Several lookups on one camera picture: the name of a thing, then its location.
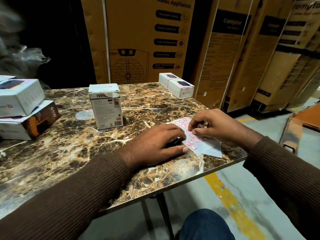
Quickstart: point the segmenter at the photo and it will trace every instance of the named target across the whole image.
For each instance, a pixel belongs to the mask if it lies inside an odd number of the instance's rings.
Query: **left hand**
[[[118,153],[126,162],[130,171],[140,166],[152,166],[171,157],[188,152],[185,145],[165,148],[171,140],[186,135],[180,127],[174,124],[160,124],[147,129],[127,142]]]

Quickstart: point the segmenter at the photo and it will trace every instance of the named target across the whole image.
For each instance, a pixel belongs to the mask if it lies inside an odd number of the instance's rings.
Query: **ribbed knit sleeve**
[[[254,146],[243,166],[306,239],[318,239],[320,169],[269,137],[263,137]]]
[[[118,155],[97,155],[2,218],[0,238],[74,239],[128,176],[127,165]]]

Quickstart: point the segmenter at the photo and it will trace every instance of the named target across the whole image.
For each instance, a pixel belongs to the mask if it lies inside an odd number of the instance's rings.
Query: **marble table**
[[[34,141],[0,143],[0,218],[42,190],[82,168],[94,155],[115,151],[153,125],[193,117],[206,109],[193,98],[179,100],[158,83],[120,85],[124,126],[97,130],[88,88],[47,90],[60,119]],[[222,145],[222,158],[193,152],[142,169],[97,217],[160,194],[245,159],[240,148]]]

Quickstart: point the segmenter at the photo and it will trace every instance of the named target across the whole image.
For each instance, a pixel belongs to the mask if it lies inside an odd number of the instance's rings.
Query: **fan grille illustration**
[[[141,64],[135,59],[120,59],[113,66],[112,81],[117,84],[143,83],[143,68]]]

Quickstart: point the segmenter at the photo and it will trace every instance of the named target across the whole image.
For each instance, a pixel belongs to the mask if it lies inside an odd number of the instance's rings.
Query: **table leg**
[[[164,219],[165,225],[169,232],[170,240],[174,240],[174,232],[172,231],[172,226],[171,226],[170,217],[169,217],[169,210],[166,204],[165,195],[163,193],[160,193],[160,194],[157,194],[155,198],[158,201],[158,205],[160,207],[162,217]]]

